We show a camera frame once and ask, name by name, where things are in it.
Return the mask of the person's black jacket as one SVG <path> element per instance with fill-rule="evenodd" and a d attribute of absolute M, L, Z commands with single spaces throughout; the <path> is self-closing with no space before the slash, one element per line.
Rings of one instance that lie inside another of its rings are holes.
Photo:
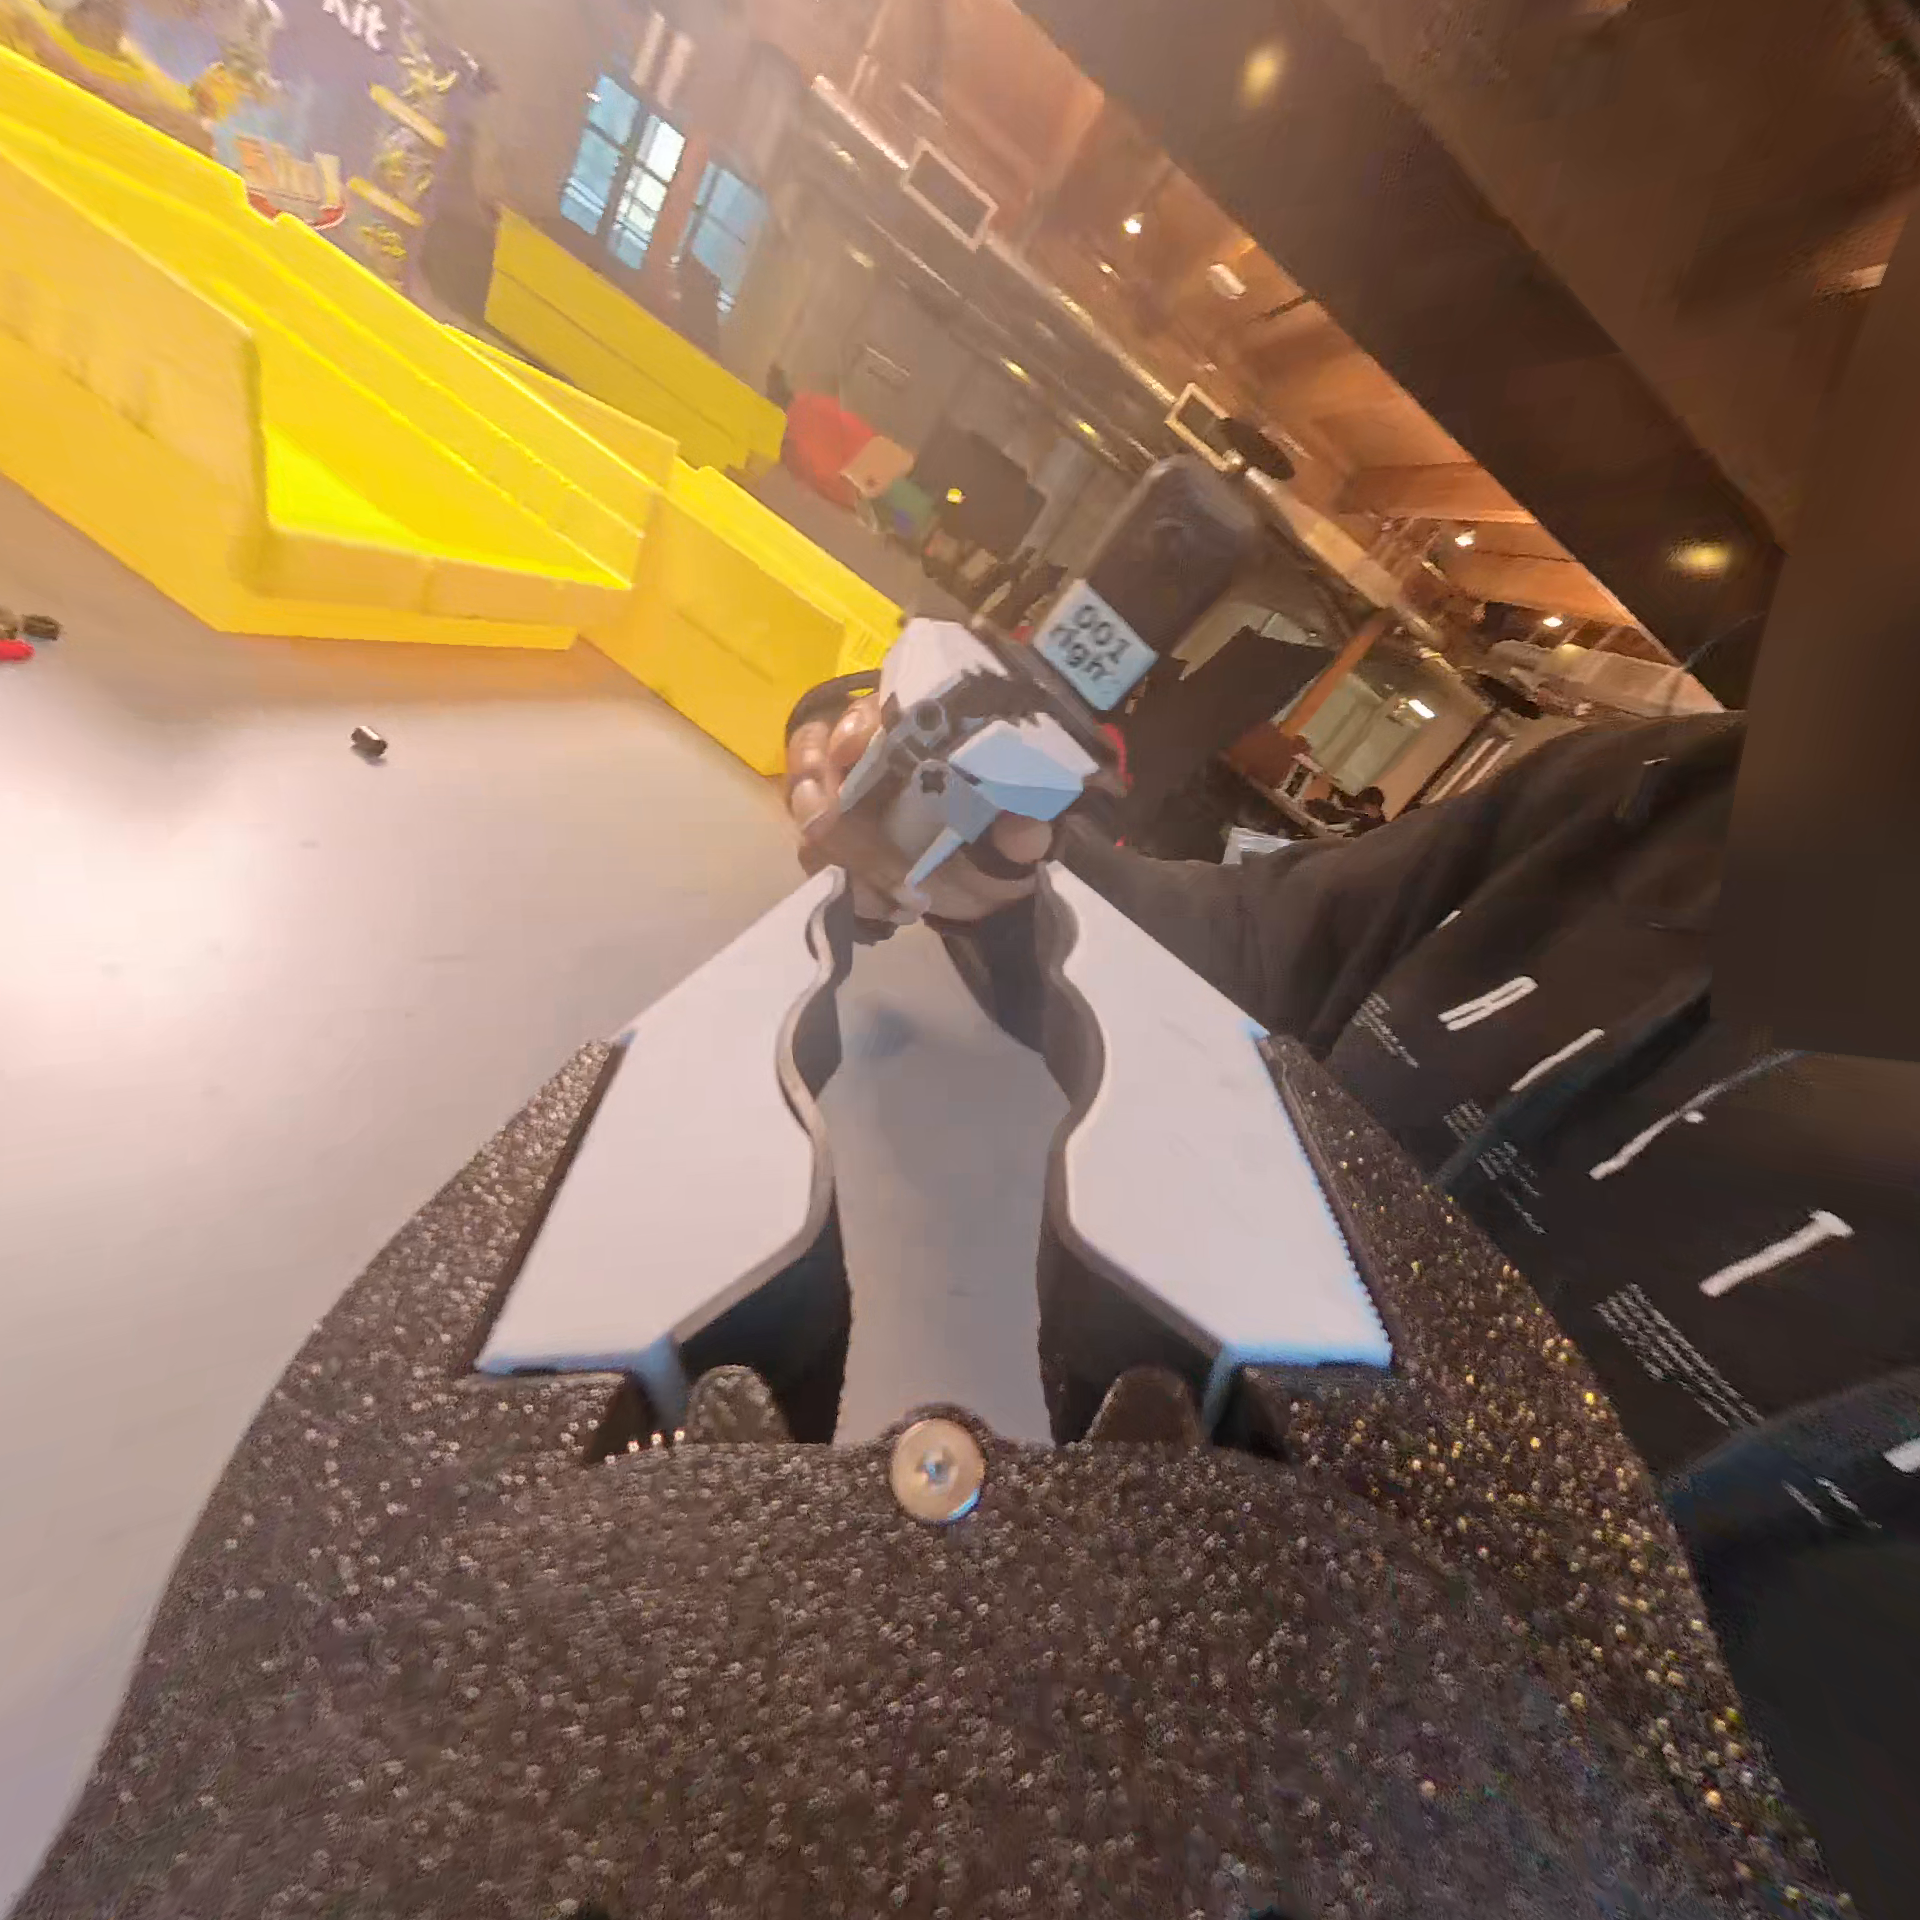
<path fill-rule="evenodd" d="M 1572 1338 L 1814 1849 L 1915 1917 L 1917 1069 L 1731 1012 L 1720 815 L 1714 866 L 1397 966 L 1329 1068 Z"/>

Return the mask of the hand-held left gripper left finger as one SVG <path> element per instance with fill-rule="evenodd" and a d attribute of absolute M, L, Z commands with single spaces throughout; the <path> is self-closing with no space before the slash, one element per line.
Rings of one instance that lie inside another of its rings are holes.
<path fill-rule="evenodd" d="M 817 875 L 610 1039 L 477 1374 L 629 1379 L 677 1432 L 748 1368 L 792 1441 L 834 1441 L 851 1283 L 818 1099 L 846 966 L 846 886 Z"/>

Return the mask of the red beanbag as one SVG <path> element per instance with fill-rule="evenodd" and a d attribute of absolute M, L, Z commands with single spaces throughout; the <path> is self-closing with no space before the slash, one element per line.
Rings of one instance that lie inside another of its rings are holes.
<path fill-rule="evenodd" d="M 846 478 L 846 466 L 875 441 L 875 428 L 818 391 L 792 391 L 782 417 L 782 466 L 808 492 L 851 512 L 858 489 Z"/>

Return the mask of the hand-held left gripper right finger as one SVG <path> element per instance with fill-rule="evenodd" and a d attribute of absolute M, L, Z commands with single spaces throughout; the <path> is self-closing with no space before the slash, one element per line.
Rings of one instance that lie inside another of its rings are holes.
<path fill-rule="evenodd" d="M 1202 1438 L 1277 1392 L 1397 1377 L 1376 1260 L 1269 1034 L 1088 883 L 1037 886 L 1044 1064 L 1067 1095 L 1037 1246 L 1048 1422 L 1147 1374 Z"/>

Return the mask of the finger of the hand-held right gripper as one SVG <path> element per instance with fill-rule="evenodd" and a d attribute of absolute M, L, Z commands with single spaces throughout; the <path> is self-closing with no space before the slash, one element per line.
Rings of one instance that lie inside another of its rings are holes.
<path fill-rule="evenodd" d="M 1037 718 L 1037 687 L 960 624 L 912 617 L 878 665 L 885 727 L 986 727 Z"/>
<path fill-rule="evenodd" d="M 922 886 L 953 853 L 986 839 L 996 820 L 1058 826 L 1100 765 L 1051 718 L 993 721 L 947 742 L 893 799 L 896 900 L 922 909 Z"/>

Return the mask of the stacked yellow bins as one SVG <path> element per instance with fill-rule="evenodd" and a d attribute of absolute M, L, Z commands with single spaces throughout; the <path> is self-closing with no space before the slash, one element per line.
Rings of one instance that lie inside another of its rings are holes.
<path fill-rule="evenodd" d="M 745 478 L 780 463 L 772 402 L 514 210 L 494 222 L 484 316 L 529 364 L 667 435 L 686 463 Z"/>

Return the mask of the grey desk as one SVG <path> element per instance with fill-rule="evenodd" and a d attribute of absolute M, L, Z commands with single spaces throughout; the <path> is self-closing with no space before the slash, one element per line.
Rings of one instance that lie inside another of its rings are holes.
<path fill-rule="evenodd" d="M 798 866 L 775 789 L 586 646 L 224 637 L 13 485 L 3 606 L 61 620 L 3 670 L 12 1906 L 307 1332 Z"/>

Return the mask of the yellow picture toy box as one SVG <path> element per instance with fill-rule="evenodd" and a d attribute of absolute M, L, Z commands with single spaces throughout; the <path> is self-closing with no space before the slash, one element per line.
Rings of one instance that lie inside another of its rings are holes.
<path fill-rule="evenodd" d="M 438 4 L 4 4 L 3 40 L 410 296 L 492 85 Z"/>

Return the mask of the person's right hand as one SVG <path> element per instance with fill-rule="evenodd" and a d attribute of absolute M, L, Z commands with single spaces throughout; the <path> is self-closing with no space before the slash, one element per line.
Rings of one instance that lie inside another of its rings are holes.
<path fill-rule="evenodd" d="M 889 852 L 862 826 L 841 826 L 841 783 L 878 731 L 878 697 L 862 694 L 828 718 L 811 718 L 784 747 L 784 809 L 798 832 L 801 869 L 838 869 L 846 877 L 852 927 L 885 939 L 912 923 L 980 926 L 1010 914 L 1037 892 L 1037 869 L 1051 852 L 1051 826 L 996 820 L 986 839 L 953 853 L 922 886 L 922 909 L 893 894 Z"/>

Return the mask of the yellow plastic bin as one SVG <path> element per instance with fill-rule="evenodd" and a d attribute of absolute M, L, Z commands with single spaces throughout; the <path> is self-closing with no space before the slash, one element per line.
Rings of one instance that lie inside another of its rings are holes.
<path fill-rule="evenodd" d="M 758 778 L 811 688 L 875 670 L 900 609 L 750 492 L 673 462 L 636 573 L 582 640 Z"/>
<path fill-rule="evenodd" d="M 677 448 L 3 50 L 3 478 L 209 628 L 565 650 Z"/>

